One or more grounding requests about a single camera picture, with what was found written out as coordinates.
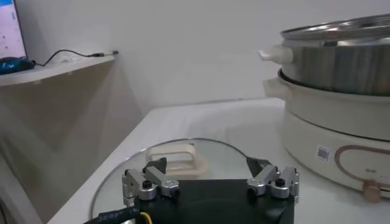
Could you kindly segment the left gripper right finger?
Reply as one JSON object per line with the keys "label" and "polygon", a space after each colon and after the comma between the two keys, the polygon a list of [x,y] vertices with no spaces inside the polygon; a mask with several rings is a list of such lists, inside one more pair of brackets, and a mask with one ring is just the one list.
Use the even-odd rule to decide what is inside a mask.
{"label": "left gripper right finger", "polygon": [[252,174],[247,187],[256,197],[270,194],[279,200],[292,198],[299,202],[300,173],[295,167],[280,170],[268,160],[253,157],[247,157],[246,163]]}

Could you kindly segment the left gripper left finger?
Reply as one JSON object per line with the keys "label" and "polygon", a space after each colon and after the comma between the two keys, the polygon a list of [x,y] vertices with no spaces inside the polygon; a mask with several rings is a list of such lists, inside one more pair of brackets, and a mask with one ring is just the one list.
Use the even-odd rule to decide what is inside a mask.
{"label": "left gripper left finger", "polygon": [[122,175],[123,203],[129,207],[137,198],[152,201],[158,196],[177,198],[180,195],[179,181],[166,175],[166,158],[147,162],[141,170],[126,169]]}

